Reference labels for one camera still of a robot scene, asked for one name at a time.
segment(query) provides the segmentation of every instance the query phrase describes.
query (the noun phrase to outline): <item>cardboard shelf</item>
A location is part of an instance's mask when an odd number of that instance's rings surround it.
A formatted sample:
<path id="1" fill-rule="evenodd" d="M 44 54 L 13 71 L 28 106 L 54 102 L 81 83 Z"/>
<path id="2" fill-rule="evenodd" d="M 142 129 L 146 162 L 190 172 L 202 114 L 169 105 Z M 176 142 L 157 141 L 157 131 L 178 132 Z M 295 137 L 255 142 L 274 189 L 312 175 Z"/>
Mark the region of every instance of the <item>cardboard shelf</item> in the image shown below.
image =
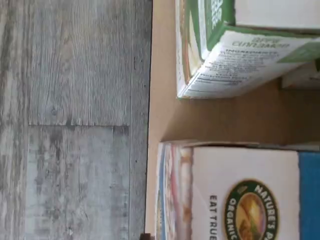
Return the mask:
<path id="1" fill-rule="evenodd" d="M 177 99 L 175 46 L 175 1 L 154 0 L 145 220 L 151 234 L 159 142 L 320 142 L 320 91 L 281 90 L 274 80 L 237 98 Z"/>

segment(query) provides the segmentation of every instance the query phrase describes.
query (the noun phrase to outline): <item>nature's path logo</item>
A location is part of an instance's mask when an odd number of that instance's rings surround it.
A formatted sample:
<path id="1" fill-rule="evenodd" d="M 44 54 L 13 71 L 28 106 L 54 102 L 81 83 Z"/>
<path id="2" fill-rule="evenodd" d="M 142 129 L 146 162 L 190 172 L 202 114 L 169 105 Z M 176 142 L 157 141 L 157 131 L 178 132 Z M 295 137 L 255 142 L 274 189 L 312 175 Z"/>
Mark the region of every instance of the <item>nature's path logo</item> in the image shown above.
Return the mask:
<path id="1" fill-rule="evenodd" d="M 228 240 L 274 240 L 278 209 L 270 190 L 261 182 L 244 180 L 227 197 L 224 228 Z"/>

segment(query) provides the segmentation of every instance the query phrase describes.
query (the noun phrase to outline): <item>laminate flooring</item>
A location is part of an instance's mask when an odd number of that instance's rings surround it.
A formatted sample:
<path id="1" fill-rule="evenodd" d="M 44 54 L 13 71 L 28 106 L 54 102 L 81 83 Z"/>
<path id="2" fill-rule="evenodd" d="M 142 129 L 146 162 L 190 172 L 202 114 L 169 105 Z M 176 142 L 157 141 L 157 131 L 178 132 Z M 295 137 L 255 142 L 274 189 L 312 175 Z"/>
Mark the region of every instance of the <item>laminate flooring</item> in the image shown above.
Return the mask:
<path id="1" fill-rule="evenodd" d="M 0 240 L 144 231 L 151 0 L 0 0 Z"/>

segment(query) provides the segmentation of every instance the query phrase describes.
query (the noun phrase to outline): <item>nature's path box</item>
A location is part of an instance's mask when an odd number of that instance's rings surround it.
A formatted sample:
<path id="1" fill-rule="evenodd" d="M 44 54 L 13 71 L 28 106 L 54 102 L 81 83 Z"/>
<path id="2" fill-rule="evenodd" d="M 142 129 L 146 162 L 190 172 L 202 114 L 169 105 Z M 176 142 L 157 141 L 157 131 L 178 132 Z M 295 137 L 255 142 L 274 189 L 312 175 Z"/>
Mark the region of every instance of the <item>nature's path box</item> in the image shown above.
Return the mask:
<path id="1" fill-rule="evenodd" d="M 318 239 L 320 153 L 164 143 L 156 240 Z"/>
<path id="2" fill-rule="evenodd" d="M 175 2 L 179 98 L 238 96 L 320 57 L 319 0 Z"/>
<path id="3" fill-rule="evenodd" d="M 320 90 L 320 59 L 289 72 L 282 78 L 284 89 Z"/>

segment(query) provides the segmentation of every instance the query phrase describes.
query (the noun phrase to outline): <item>gray wood-grain floor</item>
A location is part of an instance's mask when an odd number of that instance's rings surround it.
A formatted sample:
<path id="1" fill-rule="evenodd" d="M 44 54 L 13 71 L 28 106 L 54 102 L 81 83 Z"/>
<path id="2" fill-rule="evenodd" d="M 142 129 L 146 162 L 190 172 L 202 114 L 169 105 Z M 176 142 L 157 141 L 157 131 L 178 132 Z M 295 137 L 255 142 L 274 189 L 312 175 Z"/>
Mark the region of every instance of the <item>gray wood-grain floor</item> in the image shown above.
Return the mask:
<path id="1" fill-rule="evenodd" d="M 0 0 L 0 240 L 144 231 L 152 0 Z"/>

